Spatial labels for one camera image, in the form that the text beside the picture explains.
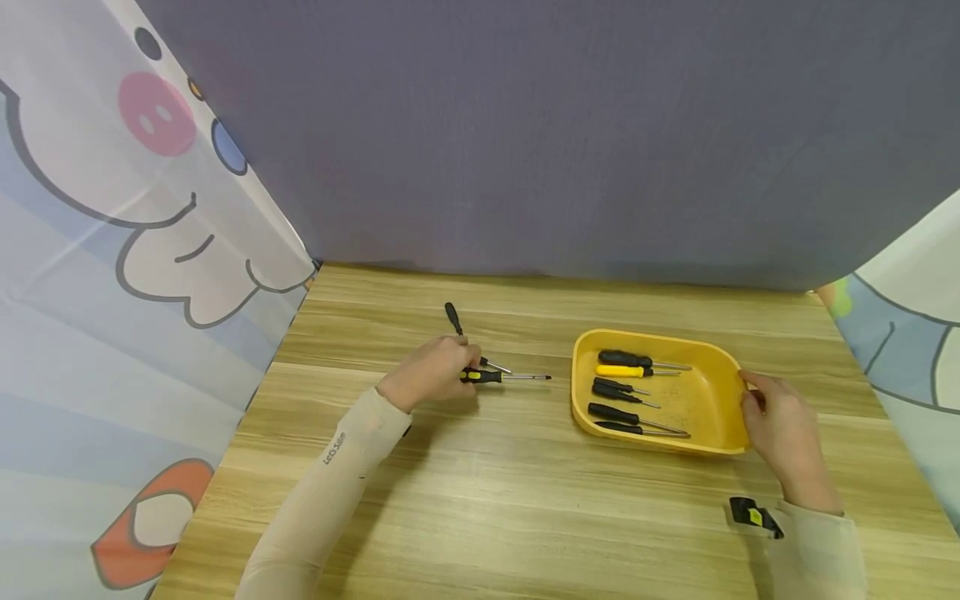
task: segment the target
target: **wood grain surface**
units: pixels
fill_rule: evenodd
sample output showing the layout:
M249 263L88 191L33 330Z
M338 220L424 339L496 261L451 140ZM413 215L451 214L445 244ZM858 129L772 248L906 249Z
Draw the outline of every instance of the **wood grain surface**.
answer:
M753 452L660 452L573 422L570 352L595 327L710 342L789 378L820 412L873 597L960 597L956 535L815 295L325 265L155 600L232 596L350 404L410 349L451 331L445 301L493 362L554 379L418 409L371 478L318 597L769 597L763 542L724 517L731 495L768 505L779 496Z

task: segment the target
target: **orange cartoon shape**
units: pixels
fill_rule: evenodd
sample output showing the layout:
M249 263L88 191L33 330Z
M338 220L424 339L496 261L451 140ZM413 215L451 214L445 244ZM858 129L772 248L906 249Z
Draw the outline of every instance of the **orange cartoon shape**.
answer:
M158 577L200 503L213 468L196 458L165 468L90 546L100 580L127 589Z

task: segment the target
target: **beige sleeve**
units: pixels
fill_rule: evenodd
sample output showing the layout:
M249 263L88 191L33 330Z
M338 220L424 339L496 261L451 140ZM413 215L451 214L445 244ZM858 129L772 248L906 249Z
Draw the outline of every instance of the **beige sleeve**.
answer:
M777 600L861 600L867 569L856 526L848 518L816 513L782 501L773 511L783 530L767 554Z
M236 598L314 597L324 563L367 487L367 474L394 449L410 420L374 388L360 396L263 533Z

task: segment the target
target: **gray fabric wall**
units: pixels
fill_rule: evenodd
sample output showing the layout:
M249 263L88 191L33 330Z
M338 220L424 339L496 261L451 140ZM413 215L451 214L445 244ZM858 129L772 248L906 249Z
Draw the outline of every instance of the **gray fabric wall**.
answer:
M322 260L809 289L960 187L960 2L138 0Z

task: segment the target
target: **yellow tray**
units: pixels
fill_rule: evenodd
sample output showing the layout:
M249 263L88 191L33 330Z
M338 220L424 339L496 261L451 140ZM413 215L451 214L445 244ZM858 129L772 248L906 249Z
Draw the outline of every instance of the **yellow tray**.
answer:
M622 400L595 396L594 371L597 354L603 349L617 349L650 356L654 362L688 365L691 371L680 376L607 377L650 392L649 398L660 409ZM577 339L573 346L573 374L570 377L570 403L573 418L588 433L633 444L653 444L700 454L742 454L750 448L743 426L740 396L747 389L737 375L740 366L724 350L691 340L659 335L592 329ZM587 405L600 402L623 411L636 413L641 419L678 427L690 434L689 439L638 436L594 425L602 420L587 413Z

